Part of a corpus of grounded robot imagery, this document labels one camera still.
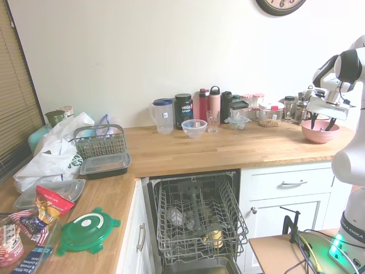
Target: pink bowl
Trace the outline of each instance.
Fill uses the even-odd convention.
[[[314,128],[311,130],[311,120],[302,122],[302,132],[306,138],[317,144],[324,144],[328,141],[336,138],[339,134],[340,127],[336,124],[329,130],[325,131],[330,122],[328,121],[315,121]]]

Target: dishwasher rack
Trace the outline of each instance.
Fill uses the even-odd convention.
[[[232,178],[226,172],[161,182],[157,242],[166,264],[243,253],[248,228],[230,186]],[[176,211],[182,218],[171,214]]]

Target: kitchen cabinet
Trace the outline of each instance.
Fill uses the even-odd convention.
[[[155,274],[141,180],[133,192],[116,273]]]
[[[330,162],[241,170],[240,210],[248,239],[282,234],[285,215],[298,210],[298,227],[330,229],[339,227],[351,185],[336,180]],[[249,244],[237,258],[242,273],[262,273]]]

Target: cabinet handle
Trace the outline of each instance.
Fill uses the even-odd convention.
[[[251,208],[251,211],[252,211],[253,214],[256,214],[257,213],[257,208],[256,207],[252,207]]]
[[[303,180],[300,180],[297,183],[285,183],[284,181],[281,183],[282,186],[301,186],[303,184],[306,184],[308,182],[304,182]]]
[[[144,240],[146,239],[146,225],[145,225],[145,224],[141,224],[141,225],[139,226],[139,237],[138,237],[138,243],[139,243],[139,239],[140,239],[140,237],[141,237],[141,231],[143,232],[143,234],[142,234],[142,243],[137,245],[137,251],[138,251],[138,249],[139,249],[140,251],[142,251],[142,249],[143,249],[143,245],[144,245]]]

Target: drinking glass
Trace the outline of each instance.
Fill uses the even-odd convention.
[[[216,110],[209,110],[206,112],[206,121],[208,122],[208,132],[216,133],[218,132],[218,125],[220,122],[220,113]]]

